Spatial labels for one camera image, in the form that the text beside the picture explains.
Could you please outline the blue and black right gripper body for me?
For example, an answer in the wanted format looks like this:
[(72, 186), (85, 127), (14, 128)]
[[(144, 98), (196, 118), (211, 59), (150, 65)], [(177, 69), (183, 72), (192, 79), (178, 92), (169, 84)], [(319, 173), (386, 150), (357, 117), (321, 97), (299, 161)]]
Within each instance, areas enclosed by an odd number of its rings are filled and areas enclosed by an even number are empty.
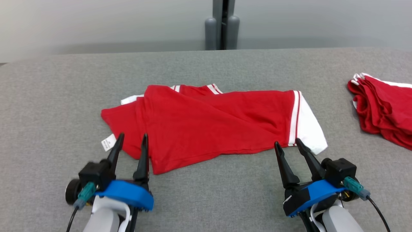
[(283, 210), (287, 217), (294, 217), (297, 213), (344, 190), (344, 186), (336, 188), (325, 179), (315, 181), (301, 190), (287, 193), (283, 201)]

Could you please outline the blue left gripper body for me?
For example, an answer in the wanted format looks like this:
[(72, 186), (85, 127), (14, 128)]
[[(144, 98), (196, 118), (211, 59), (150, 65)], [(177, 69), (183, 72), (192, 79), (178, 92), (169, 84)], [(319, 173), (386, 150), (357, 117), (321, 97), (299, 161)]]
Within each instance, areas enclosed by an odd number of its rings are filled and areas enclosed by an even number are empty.
[(147, 189), (124, 180), (113, 180), (104, 191), (96, 191), (95, 196), (108, 197), (145, 211), (154, 208), (153, 195)]

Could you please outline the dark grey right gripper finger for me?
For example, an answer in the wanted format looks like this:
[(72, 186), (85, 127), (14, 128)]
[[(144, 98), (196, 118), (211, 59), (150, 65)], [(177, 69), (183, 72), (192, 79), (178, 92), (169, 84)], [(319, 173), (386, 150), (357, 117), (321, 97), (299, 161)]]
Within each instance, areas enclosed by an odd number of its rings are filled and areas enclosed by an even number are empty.
[(280, 143), (276, 141), (274, 143), (274, 150), (276, 153), (279, 172), (282, 179), (284, 189), (290, 189), (297, 186), (300, 183), (300, 179), (293, 173), (287, 160), (285, 159), (285, 153)]
[(313, 151), (304, 145), (303, 141), (300, 138), (295, 140), (297, 148), (300, 151), (300, 154), (305, 158), (306, 163), (309, 167), (309, 170), (312, 174), (312, 181), (319, 181), (325, 177), (325, 169), (321, 167), (321, 163), (316, 159)]

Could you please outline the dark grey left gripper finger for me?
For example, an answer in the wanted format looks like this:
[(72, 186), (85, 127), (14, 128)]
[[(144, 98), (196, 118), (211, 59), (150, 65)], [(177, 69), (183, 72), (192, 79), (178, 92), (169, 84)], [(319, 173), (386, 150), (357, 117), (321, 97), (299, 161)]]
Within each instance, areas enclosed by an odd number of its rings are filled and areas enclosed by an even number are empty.
[(149, 181), (149, 138), (148, 134), (144, 134), (141, 143), (141, 154), (138, 167), (133, 174), (134, 181)]
[(114, 134), (111, 134), (106, 138), (106, 151), (110, 150), (107, 160), (110, 163), (110, 170), (112, 170), (112, 172), (115, 172), (119, 153), (123, 148), (124, 139), (124, 133), (120, 133), (118, 138), (116, 138)]

